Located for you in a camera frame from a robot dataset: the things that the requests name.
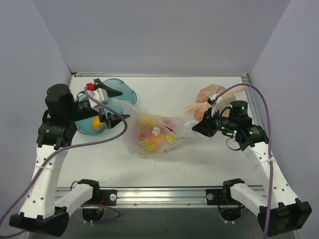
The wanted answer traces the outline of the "yellow fake lemon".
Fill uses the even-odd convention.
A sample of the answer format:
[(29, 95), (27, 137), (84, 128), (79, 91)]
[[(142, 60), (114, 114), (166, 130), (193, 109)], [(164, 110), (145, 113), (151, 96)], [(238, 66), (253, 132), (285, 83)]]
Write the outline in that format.
[(146, 125), (147, 127), (156, 126), (157, 119), (148, 114), (142, 114), (139, 116), (139, 121), (141, 124)]

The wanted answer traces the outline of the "red fake apple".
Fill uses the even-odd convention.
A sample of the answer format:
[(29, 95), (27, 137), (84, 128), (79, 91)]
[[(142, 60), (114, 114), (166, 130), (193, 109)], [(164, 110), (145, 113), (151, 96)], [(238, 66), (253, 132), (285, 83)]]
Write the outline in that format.
[(152, 135), (152, 131), (145, 124), (139, 124), (135, 129), (135, 137), (138, 141), (149, 139)]
[(166, 127), (169, 131), (173, 132), (173, 129), (172, 129), (172, 127), (171, 127), (171, 121), (170, 121), (170, 120), (164, 119), (164, 120), (163, 120), (163, 123), (165, 124), (165, 127)]

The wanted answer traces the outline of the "clear printed plastic bag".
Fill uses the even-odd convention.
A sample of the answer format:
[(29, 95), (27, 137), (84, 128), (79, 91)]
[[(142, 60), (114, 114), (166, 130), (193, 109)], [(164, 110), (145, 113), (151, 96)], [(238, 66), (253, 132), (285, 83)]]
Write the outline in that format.
[[(123, 141), (125, 147), (131, 153), (139, 154), (160, 154), (168, 153), (172, 149), (179, 147), (185, 140), (191, 138), (194, 135), (192, 127), (199, 123), (199, 120), (194, 117), (164, 117), (160, 115), (154, 115), (147, 110), (142, 110), (135, 107), (131, 103), (122, 100), (114, 100), (115, 106), (121, 106), (124, 110), (124, 114), (129, 115), (126, 119), (127, 130), (123, 135)], [(148, 114), (157, 119), (157, 125), (149, 127), (152, 131), (152, 135), (164, 134), (165, 142), (158, 150), (152, 153), (144, 152), (144, 148), (151, 144), (150, 138), (138, 141), (135, 137), (135, 129), (140, 124), (139, 116), (142, 114)], [(173, 132), (169, 131), (165, 124), (164, 119), (171, 121), (171, 127)]]

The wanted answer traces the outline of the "orange yellow fake mango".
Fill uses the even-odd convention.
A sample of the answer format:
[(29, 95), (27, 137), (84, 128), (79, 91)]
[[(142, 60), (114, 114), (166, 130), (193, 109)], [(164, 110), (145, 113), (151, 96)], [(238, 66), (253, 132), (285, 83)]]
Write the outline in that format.
[(158, 150), (165, 142), (164, 134), (159, 134), (157, 136), (151, 135), (150, 136), (151, 144), (144, 148), (144, 152), (152, 153)]

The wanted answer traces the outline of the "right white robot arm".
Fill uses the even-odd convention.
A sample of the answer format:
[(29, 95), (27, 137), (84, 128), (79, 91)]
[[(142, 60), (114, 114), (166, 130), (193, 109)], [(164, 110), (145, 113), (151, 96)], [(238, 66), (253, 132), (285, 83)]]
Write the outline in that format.
[(232, 101), (227, 117), (209, 108), (192, 129), (207, 137), (220, 131), (234, 139), (268, 193), (266, 197), (262, 197), (249, 188), (244, 180), (231, 179), (223, 182), (217, 202), (238, 202), (243, 205), (257, 217), (260, 228), (268, 237), (303, 227), (312, 208), (309, 202), (300, 200), (289, 186), (275, 158), (269, 156), (270, 140), (261, 126), (253, 124), (246, 101)]

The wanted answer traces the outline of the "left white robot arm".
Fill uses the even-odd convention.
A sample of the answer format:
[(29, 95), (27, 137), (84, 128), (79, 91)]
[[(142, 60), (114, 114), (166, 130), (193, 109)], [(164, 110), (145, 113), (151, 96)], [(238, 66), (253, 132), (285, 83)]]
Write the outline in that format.
[(100, 185), (97, 181), (82, 179), (61, 199), (55, 192), (65, 157), (77, 131), (76, 122), (97, 117), (108, 128), (126, 122), (122, 115), (108, 106), (110, 98), (121, 91), (95, 79), (86, 84), (87, 99), (74, 99), (66, 84), (48, 88), (45, 98), (47, 109), (42, 117), (36, 141), (36, 163), (32, 181), (19, 197), (23, 205), (10, 216), (9, 225), (21, 233), (34, 232), (59, 237), (65, 232), (70, 216), (82, 206), (99, 205)]

